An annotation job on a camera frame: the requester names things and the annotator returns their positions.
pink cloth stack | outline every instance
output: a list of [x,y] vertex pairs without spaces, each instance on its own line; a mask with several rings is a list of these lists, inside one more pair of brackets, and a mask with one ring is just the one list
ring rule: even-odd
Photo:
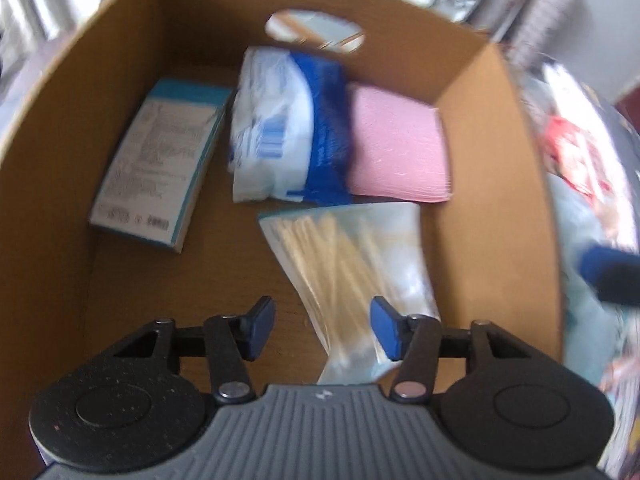
[[350,191],[416,202],[450,198],[449,163],[437,108],[380,88],[352,92]]

white curtain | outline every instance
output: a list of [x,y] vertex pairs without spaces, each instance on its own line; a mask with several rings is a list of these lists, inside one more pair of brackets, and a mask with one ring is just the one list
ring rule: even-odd
[[20,65],[41,44],[74,30],[100,0],[0,0],[3,72]]

ribbed surface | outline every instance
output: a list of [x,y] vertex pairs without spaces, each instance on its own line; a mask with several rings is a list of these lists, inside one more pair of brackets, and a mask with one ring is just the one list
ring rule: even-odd
[[[40,480],[92,480],[63,466]],[[532,478],[484,466],[457,450],[429,412],[386,400],[376,386],[270,386],[223,408],[189,450],[118,480],[479,480]],[[598,479],[595,469],[546,480]]]

small rectangular box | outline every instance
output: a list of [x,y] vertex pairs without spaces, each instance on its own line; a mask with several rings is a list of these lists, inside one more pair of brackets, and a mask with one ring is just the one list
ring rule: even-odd
[[91,224],[181,252],[230,94],[161,79],[118,147]]

red object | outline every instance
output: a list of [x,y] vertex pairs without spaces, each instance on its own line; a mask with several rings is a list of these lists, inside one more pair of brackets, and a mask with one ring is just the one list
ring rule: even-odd
[[562,117],[552,117],[545,132],[547,153],[558,165],[559,174],[592,207],[612,196],[600,152],[590,136]]

